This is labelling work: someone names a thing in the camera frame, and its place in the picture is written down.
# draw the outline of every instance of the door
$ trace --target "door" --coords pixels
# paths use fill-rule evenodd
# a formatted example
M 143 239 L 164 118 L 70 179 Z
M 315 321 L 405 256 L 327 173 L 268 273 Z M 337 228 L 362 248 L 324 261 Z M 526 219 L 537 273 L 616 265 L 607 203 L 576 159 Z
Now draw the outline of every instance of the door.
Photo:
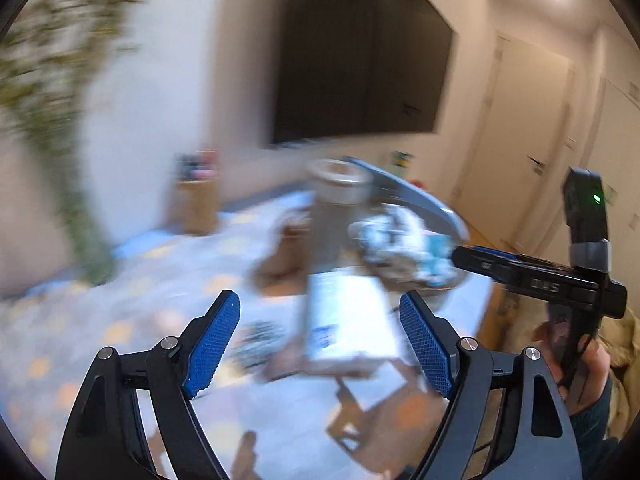
M 490 108 L 454 205 L 492 244 L 507 248 L 564 125 L 571 62 L 513 38 L 500 44 Z
M 611 277 L 640 300 L 640 110 L 608 82 L 587 168 L 602 176 L 611 242 Z

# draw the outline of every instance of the door handle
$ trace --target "door handle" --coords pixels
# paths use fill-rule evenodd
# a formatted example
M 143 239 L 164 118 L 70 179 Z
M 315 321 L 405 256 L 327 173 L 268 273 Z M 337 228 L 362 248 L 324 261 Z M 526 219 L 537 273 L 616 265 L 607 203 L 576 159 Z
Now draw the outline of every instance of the door handle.
M 539 160 L 536 160 L 535 158 L 533 158 L 532 156 L 527 155 L 527 158 L 533 162 L 537 167 L 539 167 L 541 170 L 545 169 L 546 164 L 544 162 L 540 162 Z
M 544 162 L 540 162 L 539 160 L 536 160 L 535 158 L 529 155 L 527 155 L 527 158 L 536 165 L 536 167 L 533 168 L 533 172 L 536 175 L 542 175 L 545 172 L 546 164 Z

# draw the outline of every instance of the green leaves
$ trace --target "green leaves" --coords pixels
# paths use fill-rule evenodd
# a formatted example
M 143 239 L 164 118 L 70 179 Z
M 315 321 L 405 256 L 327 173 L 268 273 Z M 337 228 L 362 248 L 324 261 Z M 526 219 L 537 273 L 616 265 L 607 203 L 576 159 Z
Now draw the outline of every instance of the green leaves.
M 20 132 L 38 155 L 76 260 L 96 285 L 114 265 L 79 182 L 82 100 L 111 54 L 125 50 L 118 40 L 127 12 L 142 1 L 30 0 L 0 42 L 2 127 Z

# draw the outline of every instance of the round container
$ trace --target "round container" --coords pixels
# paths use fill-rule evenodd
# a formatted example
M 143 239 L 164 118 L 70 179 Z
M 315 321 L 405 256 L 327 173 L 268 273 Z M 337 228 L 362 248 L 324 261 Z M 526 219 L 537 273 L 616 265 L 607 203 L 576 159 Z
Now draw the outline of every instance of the round container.
M 327 272 L 338 266 L 340 250 L 349 243 L 348 227 L 357 207 L 371 194 L 373 176 L 351 162 L 314 160 L 308 166 L 316 200 L 310 210 L 310 272 Z
M 373 176 L 351 162 L 321 158 L 312 161 L 307 171 L 316 200 L 356 205 L 369 199 Z

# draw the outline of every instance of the blue object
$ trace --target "blue object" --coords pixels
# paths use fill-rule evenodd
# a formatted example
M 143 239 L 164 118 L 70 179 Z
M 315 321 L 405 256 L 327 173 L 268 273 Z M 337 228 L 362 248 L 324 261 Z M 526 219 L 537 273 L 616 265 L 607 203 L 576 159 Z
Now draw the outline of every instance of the blue object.
M 506 253 L 504 251 L 499 251 L 498 249 L 490 249 L 489 247 L 482 247 L 480 245 L 473 246 L 473 249 L 475 249 L 476 251 L 482 251 L 483 253 L 494 254 L 495 256 L 501 256 L 503 258 L 508 258 L 510 260 L 517 260 L 518 259 L 517 254 Z
M 322 350 L 334 345 L 336 332 L 338 332 L 338 325 L 336 324 L 319 326 L 313 329 L 311 335 L 317 350 Z
M 400 322 L 429 384 L 441 396 L 449 399 L 453 390 L 449 357 L 407 294 L 400 299 Z
M 189 400 L 211 383 L 222 354 L 240 321 L 240 298 L 231 292 L 218 310 L 189 358 L 189 372 L 182 389 Z
M 435 258 L 449 258 L 451 256 L 451 237 L 440 233 L 427 235 L 428 251 Z

